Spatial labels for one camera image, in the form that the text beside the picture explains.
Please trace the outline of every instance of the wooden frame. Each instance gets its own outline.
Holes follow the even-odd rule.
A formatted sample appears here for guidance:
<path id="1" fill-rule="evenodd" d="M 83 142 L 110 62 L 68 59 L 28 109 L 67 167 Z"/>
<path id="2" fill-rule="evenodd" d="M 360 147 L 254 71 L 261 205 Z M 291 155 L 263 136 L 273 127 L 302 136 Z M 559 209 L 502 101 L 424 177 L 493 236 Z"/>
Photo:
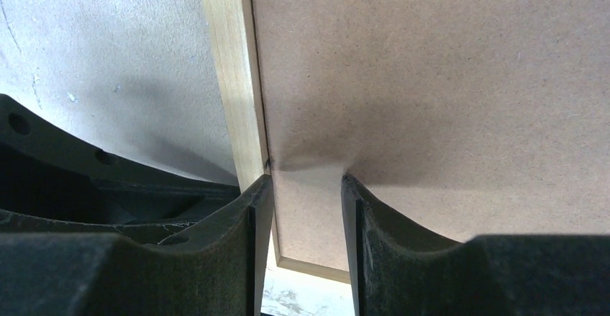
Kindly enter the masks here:
<path id="1" fill-rule="evenodd" d="M 203 0 L 241 190 L 268 170 L 252 0 Z M 267 265 L 350 283 L 348 272 L 282 257 L 275 217 Z"/>

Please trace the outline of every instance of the brown board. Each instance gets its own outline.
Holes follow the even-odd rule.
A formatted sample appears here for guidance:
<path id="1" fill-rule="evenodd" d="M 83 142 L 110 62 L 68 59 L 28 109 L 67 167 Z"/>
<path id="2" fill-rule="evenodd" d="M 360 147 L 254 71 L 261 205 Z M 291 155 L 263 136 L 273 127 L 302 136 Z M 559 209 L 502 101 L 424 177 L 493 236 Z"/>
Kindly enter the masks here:
<path id="1" fill-rule="evenodd" d="M 610 229 L 610 0 L 253 0 L 283 257 L 340 178 L 443 235 Z"/>

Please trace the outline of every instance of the wooden edge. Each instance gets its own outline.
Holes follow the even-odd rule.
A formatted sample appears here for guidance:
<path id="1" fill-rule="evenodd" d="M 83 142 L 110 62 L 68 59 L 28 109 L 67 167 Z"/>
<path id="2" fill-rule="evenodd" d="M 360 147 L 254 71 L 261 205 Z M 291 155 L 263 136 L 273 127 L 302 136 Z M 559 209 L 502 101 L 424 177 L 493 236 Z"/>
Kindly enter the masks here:
<path id="1" fill-rule="evenodd" d="M 279 256 L 278 267 L 291 271 L 298 271 L 308 275 L 318 276 L 320 278 L 335 280 L 344 284 L 350 283 L 350 273 L 340 269 L 320 266 L 315 263 L 303 262 L 292 258 Z"/>
<path id="2" fill-rule="evenodd" d="M 244 191 L 263 173 L 270 173 L 252 0 L 202 1 L 237 179 Z M 274 215 L 268 265 L 277 266 L 279 257 Z"/>

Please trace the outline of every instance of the screw hole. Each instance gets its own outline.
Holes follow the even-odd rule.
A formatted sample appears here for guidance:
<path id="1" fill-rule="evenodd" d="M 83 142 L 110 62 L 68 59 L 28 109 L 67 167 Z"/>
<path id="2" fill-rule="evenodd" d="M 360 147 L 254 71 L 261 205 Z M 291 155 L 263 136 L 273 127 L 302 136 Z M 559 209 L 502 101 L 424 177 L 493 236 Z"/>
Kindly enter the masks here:
<path id="1" fill-rule="evenodd" d="M 103 163 L 104 165 L 108 165 L 108 166 L 114 165 L 117 162 L 116 156 L 114 156 L 110 153 L 106 153 L 99 148 L 96 150 L 96 159 L 100 163 Z"/>
<path id="2" fill-rule="evenodd" d="M 16 113 L 9 114 L 9 125 L 11 125 L 16 133 L 23 136 L 29 135 L 29 132 L 31 131 L 27 120 Z"/>
<path id="3" fill-rule="evenodd" d="M 159 245 L 174 245 L 188 242 L 190 238 L 185 235 L 172 235 L 171 237 L 167 237 L 163 242 L 159 243 Z"/>

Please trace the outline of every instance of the black object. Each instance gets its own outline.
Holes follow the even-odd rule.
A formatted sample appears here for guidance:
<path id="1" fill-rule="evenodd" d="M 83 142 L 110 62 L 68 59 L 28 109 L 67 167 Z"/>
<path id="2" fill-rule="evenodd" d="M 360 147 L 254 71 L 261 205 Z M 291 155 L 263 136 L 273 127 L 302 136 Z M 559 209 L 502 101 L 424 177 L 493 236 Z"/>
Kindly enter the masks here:
<path id="1" fill-rule="evenodd" d="M 610 315 L 610 237 L 482 235 L 461 244 L 342 181 L 356 315 Z"/>
<path id="2" fill-rule="evenodd" d="M 0 315 L 258 315 L 273 183 L 106 153 L 0 95 Z"/>

